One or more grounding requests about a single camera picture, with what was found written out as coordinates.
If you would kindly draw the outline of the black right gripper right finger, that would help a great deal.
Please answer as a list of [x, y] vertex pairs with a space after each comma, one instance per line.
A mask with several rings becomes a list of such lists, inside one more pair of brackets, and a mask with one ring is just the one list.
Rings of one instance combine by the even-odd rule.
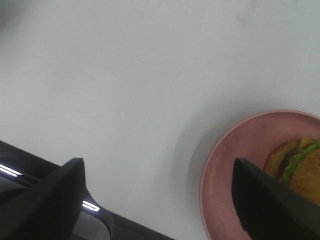
[[231, 196], [252, 240], [318, 240], [320, 208], [245, 158], [234, 161]]

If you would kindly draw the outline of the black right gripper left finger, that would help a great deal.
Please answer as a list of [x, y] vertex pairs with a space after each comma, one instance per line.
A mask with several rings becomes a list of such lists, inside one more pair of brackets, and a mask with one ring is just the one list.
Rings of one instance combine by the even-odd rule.
[[84, 161], [73, 158], [30, 188], [0, 194], [2, 240], [68, 240], [86, 190]]

